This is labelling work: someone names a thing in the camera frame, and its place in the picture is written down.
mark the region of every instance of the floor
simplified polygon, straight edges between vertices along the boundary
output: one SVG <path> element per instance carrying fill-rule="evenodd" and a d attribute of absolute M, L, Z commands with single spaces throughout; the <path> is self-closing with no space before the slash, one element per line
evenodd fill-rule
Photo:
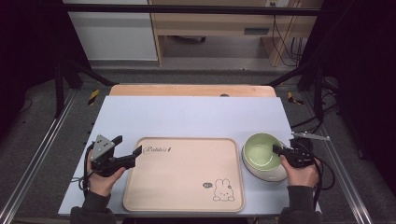
<path fill-rule="evenodd" d="M 110 80 L 120 83 L 194 83 L 194 84 L 251 84 L 261 85 L 286 74 L 293 69 L 292 60 L 282 55 L 285 64 L 271 67 L 263 45 L 257 37 L 208 37 L 205 43 L 170 37 L 167 39 L 162 66 L 155 63 L 130 62 L 121 66 L 96 64 L 95 71 Z M 17 195 L 14 204 L 14 223 L 60 223 L 67 217 L 57 215 L 64 191 L 76 169 L 79 157 L 89 137 L 92 125 L 109 87 L 81 75 L 84 85 L 81 90 L 69 90 L 65 85 L 65 96 L 73 96 L 70 109 L 61 120 L 60 127 L 53 127 L 55 114 L 55 89 L 53 81 L 33 87 L 26 93 L 26 104 L 14 121 L 6 139 L 0 145 L 0 205 L 6 207 L 8 199 L 15 196 L 19 186 L 28 188 Z M 312 92 L 298 92 L 293 78 L 276 88 L 282 100 L 290 125 L 313 116 L 310 103 Z M 336 85 L 336 80 L 329 81 Z M 87 105 L 92 90 L 100 90 L 95 103 Z M 296 102 L 290 102 L 289 92 Z M 330 107 L 335 100 L 328 92 L 323 93 L 323 107 Z M 294 129 L 310 130 L 315 122 Z M 46 142 L 48 130 L 54 130 L 56 137 Z M 341 164 L 337 182 L 333 189 L 323 191 L 319 204 L 325 223 L 396 223 L 396 200 L 369 161 L 359 159 L 337 108 L 329 110 L 317 134 L 329 135 L 330 145 L 315 142 L 314 148 L 325 160 L 333 161 L 335 155 Z M 30 163 L 41 151 L 37 169 Z M 329 183 L 330 176 L 325 177 Z M 356 192 L 343 187 L 351 183 Z M 361 212 L 369 214 L 368 219 L 359 219 Z M 275 217 L 262 217 L 260 223 L 276 223 Z"/>

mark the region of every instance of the wooden edge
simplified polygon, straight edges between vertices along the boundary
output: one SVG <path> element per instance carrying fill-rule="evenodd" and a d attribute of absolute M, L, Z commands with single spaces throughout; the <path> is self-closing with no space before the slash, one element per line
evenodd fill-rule
<path fill-rule="evenodd" d="M 276 97 L 270 86 L 249 85 L 115 85 L 112 96 L 240 96 L 240 97 Z"/>

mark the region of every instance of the black arm sleeve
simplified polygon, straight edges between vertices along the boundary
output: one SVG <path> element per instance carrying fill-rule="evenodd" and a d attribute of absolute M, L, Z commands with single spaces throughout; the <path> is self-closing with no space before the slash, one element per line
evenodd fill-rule
<path fill-rule="evenodd" d="M 305 186 L 288 186 L 290 204 L 282 210 L 278 224 L 321 223 L 321 213 L 314 209 L 313 189 Z"/>
<path fill-rule="evenodd" d="M 82 207 L 73 207 L 70 212 L 71 224 L 115 224 L 116 218 L 107 208 L 110 195 L 103 197 L 89 192 Z"/>

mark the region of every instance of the white bowl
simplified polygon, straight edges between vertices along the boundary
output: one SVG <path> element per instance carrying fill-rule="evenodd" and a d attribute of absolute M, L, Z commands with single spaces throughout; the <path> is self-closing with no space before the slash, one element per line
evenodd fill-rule
<path fill-rule="evenodd" d="M 261 180 L 276 182 L 287 177 L 273 145 L 283 147 L 280 141 L 268 133 L 256 133 L 249 137 L 242 148 L 242 160 L 247 169 Z"/>

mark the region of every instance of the aluminum rail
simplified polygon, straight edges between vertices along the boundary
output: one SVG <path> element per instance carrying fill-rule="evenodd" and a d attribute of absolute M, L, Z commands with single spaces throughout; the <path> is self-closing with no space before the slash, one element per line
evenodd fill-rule
<path fill-rule="evenodd" d="M 44 10 L 68 12 L 123 12 L 123 13 L 192 13 L 192 14 L 239 14 L 279 16 L 319 16 L 339 14 L 337 10 L 300 7 L 226 7 L 226 6 L 180 6 L 180 5 L 113 5 L 113 4 L 39 4 Z"/>
<path fill-rule="evenodd" d="M 26 168 L 26 171 L 24 172 L 20 182 L 12 192 L 6 205 L 3 207 L 0 213 L 0 223 L 11 223 L 12 218 L 14 218 L 24 196 L 27 193 L 27 190 L 32 185 L 32 182 L 35 179 L 35 175 L 37 174 L 43 160 L 49 152 L 52 142 L 54 141 L 57 133 L 61 129 L 61 126 L 64 123 L 64 119 L 66 118 L 67 113 L 70 110 L 71 105 L 73 104 L 77 92 L 78 90 L 70 90 L 70 92 L 68 93 L 63 112 L 60 114 L 60 116 L 58 116 L 57 119 L 52 122 L 46 136 L 44 137 L 37 151 L 35 152 L 35 155 L 33 156 L 30 164 Z"/>
<path fill-rule="evenodd" d="M 313 101 L 311 97 L 306 96 L 307 93 L 302 94 L 304 101 L 308 102 L 308 109 L 312 116 L 315 116 L 315 112 L 312 108 Z M 318 129 L 319 134 L 322 136 L 328 136 L 326 129 L 323 125 Z M 361 200 L 361 196 L 356 190 L 355 185 L 353 184 L 352 179 L 350 178 L 346 167 L 342 163 L 338 153 L 335 151 L 334 145 L 331 141 L 321 141 L 323 146 L 327 148 L 326 154 L 329 157 L 329 160 L 332 164 L 332 168 L 337 176 L 337 180 L 340 183 L 341 189 L 344 191 L 347 201 L 349 202 L 349 206 L 352 209 L 352 212 L 358 221 L 359 224 L 372 224 L 373 221 L 368 213 L 366 206 Z"/>

